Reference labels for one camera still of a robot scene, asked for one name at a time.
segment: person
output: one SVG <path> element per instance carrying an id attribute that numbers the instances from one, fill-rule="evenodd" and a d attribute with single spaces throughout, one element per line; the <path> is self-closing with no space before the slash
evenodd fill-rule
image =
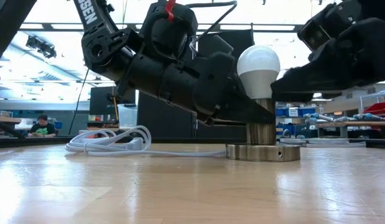
<path id="1" fill-rule="evenodd" d="M 48 117 L 45 114 L 40 115 L 37 118 L 37 124 L 34 124 L 29 131 L 28 137 L 54 137 L 55 128 L 50 124 Z"/>

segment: computer monitor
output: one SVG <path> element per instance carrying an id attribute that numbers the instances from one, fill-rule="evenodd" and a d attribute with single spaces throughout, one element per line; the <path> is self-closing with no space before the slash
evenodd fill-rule
<path id="1" fill-rule="evenodd" d="M 94 87 L 90 94 L 90 114 L 115 114 L 113 93 L 117 104 L 133 105 L 136 104 L 136 91 L 127 90 L 124 96 L 117 95 L 118 89 L 115 86 Z"/>

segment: metal cylinder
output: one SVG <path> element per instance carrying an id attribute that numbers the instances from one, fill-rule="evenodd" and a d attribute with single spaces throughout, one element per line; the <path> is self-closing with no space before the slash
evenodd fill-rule
<path id="1" fill-rule="evenodd" d="M 240 161 L 290 162 L 300 160 L 300 146 L 226 145 L 226 157 Z"/>
<path id="2" fill-rule="evenodd" d="M 275 103 L 271 99 L 258 99 L 256 103 L 275 114 Z M 275 145 L 276 124 L 248 124 L 246 125 L 248 144 Z"/>

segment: round metal disk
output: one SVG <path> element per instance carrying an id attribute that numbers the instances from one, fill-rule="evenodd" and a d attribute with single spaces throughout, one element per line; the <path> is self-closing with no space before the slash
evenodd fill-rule
<path id="1" fill-rule="evenodd" d="M 300 160 L 300 146 L 227 144 L 226 157 L 241 161 L 290 162 Z"/>

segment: led bulb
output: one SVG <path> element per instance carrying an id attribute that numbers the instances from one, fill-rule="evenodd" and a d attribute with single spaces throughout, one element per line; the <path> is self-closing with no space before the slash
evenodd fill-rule
<path id="1" fill-rule="evenodd" d="M 271 98 L 270 84 L 276 81 L 281 70 L 275 51 L 266 46 L 251 46 L 241 54 L 236 69 L 251 99 Z"/>

